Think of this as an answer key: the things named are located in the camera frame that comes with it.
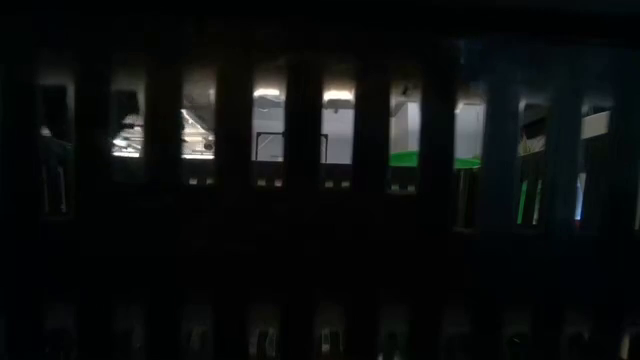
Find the bright light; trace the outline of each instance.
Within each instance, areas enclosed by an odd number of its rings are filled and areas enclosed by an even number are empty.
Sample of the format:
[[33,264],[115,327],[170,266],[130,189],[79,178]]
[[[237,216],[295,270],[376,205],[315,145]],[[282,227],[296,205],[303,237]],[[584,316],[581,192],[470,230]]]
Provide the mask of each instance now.
[[202,136],[183,136],[182,139],[187,142],[197,142],[202,141]]
[[197,127],[198,131],[201,131],[201,132],[204,131],[204,129],[200,125],[198,125],[198,123],[195,120],[193,120],[191,116],[189,116],[189,113],[187,113],[187,110],[180,109],[180,111],[182,112],[182,115],[184,115],[184,117],[186,117],[187,120],[189,120],[190,125],[194,125],[195,127]]
[[183,159],[213,159],[209,154],[182,154]]
[[120,156],[120,157],[140,157],[139,152],[133,152],[133,151],[114,151],[111,154],[113,156]]
[[329,90],[324,93],[324,101],[329,100],[353,100],[353,93],[346,90]]
[[43,126],[40,127],[40,135],[46,136],[46,137],[50,137],[51,136],[51,130],[49,130],[48,127],[43,125]]
[[258,89],[253,93],[253,97],[258,96],[279,96],[280,90],[278,89]]
[[121,139],[113,139],[113,144],[121,147],[127,146],[127,142]]

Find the white wall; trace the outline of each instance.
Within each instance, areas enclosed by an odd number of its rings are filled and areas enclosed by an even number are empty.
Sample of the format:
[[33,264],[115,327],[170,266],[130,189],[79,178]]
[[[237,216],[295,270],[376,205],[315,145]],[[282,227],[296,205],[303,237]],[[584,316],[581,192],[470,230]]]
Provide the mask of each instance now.
[[[351,163],[353,152],[354,111],[351,109],[322,111],[322,133],[329,135],[328,163]],[[455,156],[470,158],[482,152],[484,106],[464,105],[456,114]],[[255,135],[258,131],[284,131],[284,109],[261,111],[254,108],[252,154],[255,153]],[[418,103],[405,105],[390,119],[392,153],[416,151],[420,147],[420,107]],[[258,159],[275,161],[284,154],[284,139],[274,136],[260,148]]]
[[582,139],[605,134],[609,131],[609,111],[582,119]]
[[456,114],[456,158],[470,158],[482,154],[484,105],[463,105]]

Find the ceiling light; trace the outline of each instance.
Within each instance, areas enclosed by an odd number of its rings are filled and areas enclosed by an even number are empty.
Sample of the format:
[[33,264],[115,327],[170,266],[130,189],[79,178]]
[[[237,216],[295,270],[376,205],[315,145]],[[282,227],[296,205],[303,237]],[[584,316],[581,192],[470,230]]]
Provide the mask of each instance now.
[[324,93],[323,100],[349,100],[353,101],[353,93],[346,90],[329,90]]
[[209,154],[182,154],[184,159],[213,159],[213,155]]
[[258,96],[279,96],[280,90],[278,89],[258,89],[253,93],[253,97]]
[[120,146],[120,147],[126,147],[128,145],[128,143],[122,139],[113,139],[113,144]]
[[111,154],[113,156],[120,156],[120,157],[140,157],[139,152],[133,152],[133,151],[114,151]]

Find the opening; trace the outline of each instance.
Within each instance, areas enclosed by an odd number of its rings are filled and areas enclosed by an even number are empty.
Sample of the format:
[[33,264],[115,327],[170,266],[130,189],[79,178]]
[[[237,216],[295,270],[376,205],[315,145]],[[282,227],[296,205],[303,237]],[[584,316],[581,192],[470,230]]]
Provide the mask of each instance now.
[[395,72],[390,99],[388,189],[394,194],[413,194],[420,149],[420,84],[413,79],[419,77],[412,76],[417,73],[413,66]]
[[475,84],[459,95],[455,108],[455,225],[460,228],[475,224],[485,109],[481,88]]
[[211,307],[188,304],[182,317],[182,349],[186,360],[210,359],[213,356]]
[[257,187],[282,186],[286,76],[281,64],[256,70],[253,92],[253,160]]
[[144,312],[139,305],[119,305],[114,317],[115,359],[144,360]]
[[571,310],[566,314],[562,335],[563,358],[569,360],[589,358],[591,320],[585,311]]
[[47,217],[72,213],[73,76],[63,59],[44,55],[38,73],[37,119],[42,211]]
[[316,359],[342,357],[344,350],[344,311],[330,303],[320,304],[316,314],[314,336]]
[[144,181],[145,78],[142,66],[114,66],[109,137],[113,179],[117,182]]
[[511,308],[505,312],[505,353],[508,360],[526,360],[531,357],[531,311]]
[[[540,214],[540,201],[544,196],[544,172],[546,169],[545,145],[546,128],[550,108],[544,104],[527,103],[521,113],[521,139],[518,145],[521,177],[520,185],[526,191],[520,193],[518,224],[537,225],[544,214]],[[580,142],[578,148],[578,175],[576,178],[576,199],[574,219],[581,226],[585,207],[600,207],[602,199],[594,199],[605,186],[602,183],[604,154],[609,124],[609,107],[586,104],[582,109]]]
[[188,68],[183,82],[182,159],[183,181],[189,185],[213,185],[215,181],[215,72],[212,68]]
[[469,318],[461,307],[446,308],[443,315],[442,358],[471,359]]
[[325,74],[320,162],[323,188],[345,190],[351,184],[355,80],[348,64],[329,66]]
[[531,354],[531,340],[529,334],[521,332],[509,336],[506,341],[507,359],[526,360]]
[[378,360],[405,359],[408,334],[409,322],[406,307],[384,306],[380,310]]
[[256,360],[279,358],[280,311],[276,306],[252,306],[249,313],[249,357]]
[[45,317],[45,358],[71,360],[77,351],[75,310],[69,304],[52,304]]

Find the dark metal grating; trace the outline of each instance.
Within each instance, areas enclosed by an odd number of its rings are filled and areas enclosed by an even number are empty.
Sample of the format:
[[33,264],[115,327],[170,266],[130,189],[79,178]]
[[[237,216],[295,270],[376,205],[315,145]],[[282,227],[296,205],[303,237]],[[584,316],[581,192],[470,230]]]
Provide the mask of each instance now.
[[[550,13],[550,29],[563,14]],[[575,20],[612,24],[612,16]],[[458,358],[451,344],[477,360],[571,358],[564,331],[576,309],[590,317],[584,356],[613,359],[625,329],[640,320],[640,56],[628,35],[524,36],[505,23],[500,36],[485,24],[471,39],[467,27],[454,34],[414,24],[392,31],[339,21],[332,28],[298,20],[79,19],[3,18],[0,356],[245,359],[255,356],[247,335],[254,304],[278,309],[277,351],[256,351],[283,360],[322,357],[314,326],[327,301],[344,312],[344,334],[326,335],[332,360],[391,360],[393,351],[379,345],[381,309],[389,304],[408,309],[402,353],[416,360]],[[17,29],[21,34],[12,35]],[[42,212],[49,188],[42,186],[36,74],[45,50],[69,60],[75,99],[72,164],[59,185],[71,210],[56,216]],[[112,59],[122,53],[145,65],[149,121],[140,183],[112,178],[126,165],[111,159],[108,140]],[[251,161],[254,73],[274,59],[287,72],[282,168]],[[319,161],[324,65],[336,59],[355,67],[350,167]],[[388,171],[392,75],[406,61],[419,65],[422,84],[417,177]],[[217,70],[215,161],[180,157],[182,71],[191,62]],[[454,171],[455,107],[471,82],[482,84],[486,98],[483,165]],[[547,146],[518,157],[515,119],[526,97],[549,106]],[[585,142],[581,159],[582,106],[603,98],[612,105],[609,133]],[[587,185],[578,227],[574,179],[581,166]],[[196,184],[211,186],[189,186],[185,169]],[[269,185],[256,186],[255,177]],[[525,180],[526,220],[517,225]],[[534,226],[531,184],[538,181]],[[411,194],[390,193],[390,183]],[[60,338],[46,330],[54,303],[73,308],[75,330]],[[205,335],[183,334],[189,304],[211,309],[201,316],[210,324]],[[114,326],[117,309],[134,305],[141,310],[131,317],[143,319],[143,330],[123,335]],[[464,308],[465,339],[445,336],[452,306]],[[521,357],[504,341],[506,314],[518,307],[530,316]],[[54,346],[64,336],[68,353]],[[210,341],[211,354],[189,353],[186,338]],[[629,354],[637,346],[631,340]]]

